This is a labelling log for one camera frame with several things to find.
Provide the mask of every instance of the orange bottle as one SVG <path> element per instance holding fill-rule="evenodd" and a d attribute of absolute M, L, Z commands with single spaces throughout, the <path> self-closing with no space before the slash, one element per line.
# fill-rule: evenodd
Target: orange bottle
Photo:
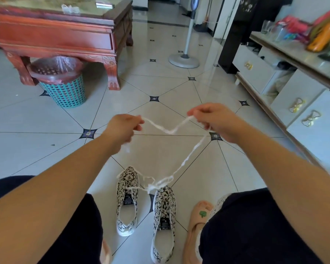
<path fill-rule="evenodd" d="M 317 37 L 307 46 L 308 51 L 321 52 L 330 42 L 330 22 L 325 25 Z"/>

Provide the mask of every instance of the cabinet door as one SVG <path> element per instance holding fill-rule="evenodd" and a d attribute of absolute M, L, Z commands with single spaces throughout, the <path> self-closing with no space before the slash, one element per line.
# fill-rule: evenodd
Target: cabinet door
<path fill-rule="evenodd" d="M 330 90 L 312 102 L 287 131 L 319 159 L 330 163 Z"/>
<path fill-rule="evenodd" d="M 240 45 L 233 60 L 233 64 L 260 94 L 264 91 L 276 70 L 258 54 L 252 52 L 245 45 Z"/>
<path fill-rule="evenodd" d="M 271 109 L 282 123 L 288 126 L 325 89 L 326 87 L 315 79 L 296 70 L 271 104 Z"/>

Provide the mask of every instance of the forearm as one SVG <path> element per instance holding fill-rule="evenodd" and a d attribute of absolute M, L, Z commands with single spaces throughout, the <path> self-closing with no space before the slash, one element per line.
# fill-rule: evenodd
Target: forearm
<path fill-rule="evenodd" d="M 266 135 L 248 127 L 238 137 L 291 226 L 330 263 L 330 176 Z"/>
<path fill-rule="evenodd" d="M 0 199 L 0 262 L 40 260 L 111 156 L 112 146 L 98 137 Z"/>

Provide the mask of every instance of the trash bag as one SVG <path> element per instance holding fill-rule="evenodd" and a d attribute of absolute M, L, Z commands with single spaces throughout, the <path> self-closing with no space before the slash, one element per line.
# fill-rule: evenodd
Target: trash bag
<path fill-rule="evenodd" d="M 83 63 L 75 57 L 40 58 L 27 66 L 33 78 L 47 84 L 64 84 L 79 77 Z"/>

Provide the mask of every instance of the table leg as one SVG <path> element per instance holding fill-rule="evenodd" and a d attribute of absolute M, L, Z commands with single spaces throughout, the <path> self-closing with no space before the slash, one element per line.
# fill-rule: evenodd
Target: table leg
<path fill-rule="evenodd" d="M 126 39 L 126 46 L 133 46 L 132 29 Z"/>
<path fill-rule="evenodd" d="M 118 75 L 118 64 L 116 57 L 103 56 L 104 67 L 108 74 L 109 90 L 120 90 L 120 79 Z"/>
<path fill-rule="evenodd" d="M 17 69 L 18 73 L 20 74 L 20 80 L 22 84 L 29 85 L 29 86 L 35 86 L 39 83 L 39 81 L 36 78 L 32 78 L 29 74 L 26 66 L 31 63 L 31 60 L 29 57 L 26 56 L 19 56 L 15 53 L 6 52 L 7 59 L 13 64 L 13 66 Z"/>

